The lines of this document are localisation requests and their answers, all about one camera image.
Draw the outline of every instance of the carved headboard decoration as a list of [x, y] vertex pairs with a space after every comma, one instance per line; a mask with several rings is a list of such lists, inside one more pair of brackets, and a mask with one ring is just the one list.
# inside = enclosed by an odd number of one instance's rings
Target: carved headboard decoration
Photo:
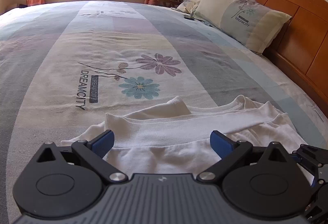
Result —
[[328, 117], [328, 2], [256, 1], [292, 16], [263, 54], [300, 86]]

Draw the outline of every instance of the pillowcase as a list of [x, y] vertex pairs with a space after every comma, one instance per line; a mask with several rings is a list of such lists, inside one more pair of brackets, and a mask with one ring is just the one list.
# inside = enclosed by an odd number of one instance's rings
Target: pillowcase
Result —
[[193, 17], [210, 22], [259, 54], [291, 18], [255, 0], [201, 0]]
[[191, 14], [192, 11], [199, 5], [200, 1], [201, 0], [184, 0], [177, 9], [183, 13]]

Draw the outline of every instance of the purple flower print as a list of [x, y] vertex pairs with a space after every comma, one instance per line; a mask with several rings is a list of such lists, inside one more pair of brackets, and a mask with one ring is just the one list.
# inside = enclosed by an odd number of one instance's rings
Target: purple flower print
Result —
[[244, 6], [246, 6], [246, 5], [251, 5], [252, 6], [252, 5], [257, 4], [257, 2], [255, 0], [239, 0], [238, 2], [239, 2], [239, 4], [242, 4], [242, 6], [238, 6], [238, 9], [239, 9], [238, 12], [236, 14], [234, 14], [231, 18], [233, 18], [237, 14], [246, 12], [246, 10], [243, 10]]
[[173, 77], [175, 77], [176, 73], [182, 73], [180, 69], [172, 67], [181, 63], [179, 60], [173, 60], [172, 56], [155, 54], [155, 58], [146, 55], [141, 55], [141, 57], [136, 59], [136, 62], [144, 64], [140, 67], [141, 69], [150, 70], [155, 68], [155, 72], [158, 75], [166, 72]]

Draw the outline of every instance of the bedspread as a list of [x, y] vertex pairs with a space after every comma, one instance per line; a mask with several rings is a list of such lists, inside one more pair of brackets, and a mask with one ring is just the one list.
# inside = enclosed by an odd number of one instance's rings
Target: bedspread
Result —
[[13, 184], [44, 141], [59, 144], [105, 113], [177, 95], [196, 107], [240, 94], [270, 101], [308, 144], [327, 147], [326, 117], [278, 68], [164, 7], [81, 1], [12, 10], [0, 16], [0, 72], [1, 224], [19, 215]]

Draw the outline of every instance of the bed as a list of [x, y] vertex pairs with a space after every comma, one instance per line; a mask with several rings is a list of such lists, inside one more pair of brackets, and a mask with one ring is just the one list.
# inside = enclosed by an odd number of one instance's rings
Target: bed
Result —
[[13, 184], [44, 141], [60, 144], [105, 113], [124, 115], [177, 95], [196, 107], [240, 94], [270, 101], [308, 144], [327, 148], [328, 3], [257, 1], [293, 17], [265, 57], [165, 7], [79, 1], [2, 15], [0, 223], [19, 215]]

